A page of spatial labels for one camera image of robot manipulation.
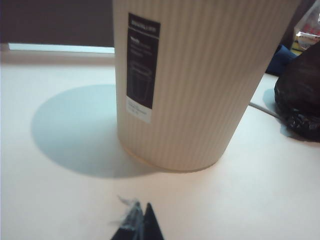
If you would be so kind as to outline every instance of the white sticker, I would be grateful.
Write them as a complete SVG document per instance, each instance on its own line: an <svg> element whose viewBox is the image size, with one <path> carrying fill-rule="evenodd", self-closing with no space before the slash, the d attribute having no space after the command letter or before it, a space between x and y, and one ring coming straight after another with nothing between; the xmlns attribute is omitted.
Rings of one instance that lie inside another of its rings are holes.
<svg viewBox="0 0 320 240"><path fill-rule="evenodd" d="M148 124L151 122L152 109L141 105L128 96L126 96L126 110Z"/></svg>

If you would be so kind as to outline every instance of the dark wall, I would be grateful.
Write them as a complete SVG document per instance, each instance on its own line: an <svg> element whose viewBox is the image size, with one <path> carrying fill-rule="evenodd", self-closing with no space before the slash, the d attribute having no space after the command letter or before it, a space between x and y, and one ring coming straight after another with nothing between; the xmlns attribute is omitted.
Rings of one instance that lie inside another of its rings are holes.
<svg viewBox="0 0 320 240"><path fill-rule="evenodd" d="M2 0L1 42L113 47L112 0Z"/></svg>

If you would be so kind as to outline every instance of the black object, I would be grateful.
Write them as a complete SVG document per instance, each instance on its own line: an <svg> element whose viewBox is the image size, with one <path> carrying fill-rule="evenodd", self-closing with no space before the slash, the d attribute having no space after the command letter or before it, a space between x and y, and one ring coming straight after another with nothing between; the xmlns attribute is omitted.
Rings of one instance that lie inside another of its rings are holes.
<svg viewBox="0 0 320 240"><path fill-rule="evenodd" d="M136 202L111 240L164 240L151 204L143 216Z"/></svg>
<svg viewBox="0 0 320 240"><path fill-rule="evenodd" d="M320 141L320 42L286 67L275 84L274 98L289 129Z"/></svg>

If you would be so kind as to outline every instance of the plastic wrapper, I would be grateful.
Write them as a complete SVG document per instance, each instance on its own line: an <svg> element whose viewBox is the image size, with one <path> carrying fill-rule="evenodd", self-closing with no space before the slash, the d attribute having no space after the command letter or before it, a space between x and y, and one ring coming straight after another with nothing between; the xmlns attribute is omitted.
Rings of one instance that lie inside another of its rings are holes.
<svg viewBox="0 0 320 240"><path fill-rule="evenodd" d="M275 84L274 97L289 129L320 140L320 42L286 67Z"/></svg>
<svg viewBox="0 0 320 240"><path fill-rule="evenodd" d="M320 41L320 0L314 2L295 26L294 31L295 39L302 50Z"/></svg>

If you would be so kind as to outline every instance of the product label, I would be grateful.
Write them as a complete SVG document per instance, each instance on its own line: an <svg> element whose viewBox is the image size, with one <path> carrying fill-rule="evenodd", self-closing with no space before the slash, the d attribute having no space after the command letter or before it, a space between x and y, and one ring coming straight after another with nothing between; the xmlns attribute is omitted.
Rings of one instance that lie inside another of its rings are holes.
<svg viewBox="0 0 320 240"><path fill-rule="evenodd" d="M129 13L126 109L150 123L157 68L160 23Z"/></svg>

